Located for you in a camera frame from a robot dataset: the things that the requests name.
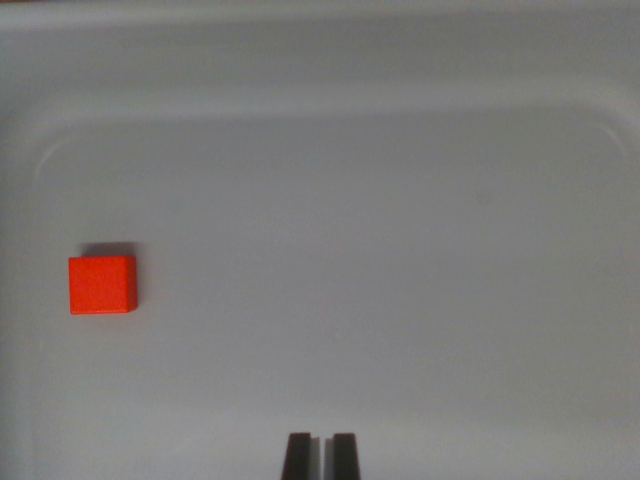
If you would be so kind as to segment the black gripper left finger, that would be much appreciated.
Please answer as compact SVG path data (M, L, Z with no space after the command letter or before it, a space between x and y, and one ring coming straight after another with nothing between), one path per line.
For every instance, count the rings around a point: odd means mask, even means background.
M319 439L309 432L291 433L288 437L281 479L318 480L319 478Z

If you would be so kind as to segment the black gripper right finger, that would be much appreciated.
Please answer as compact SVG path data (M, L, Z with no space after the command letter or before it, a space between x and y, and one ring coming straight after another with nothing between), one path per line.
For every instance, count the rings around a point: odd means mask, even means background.
M357 437L354 433L335 433L325 441L323 478L361 479Z

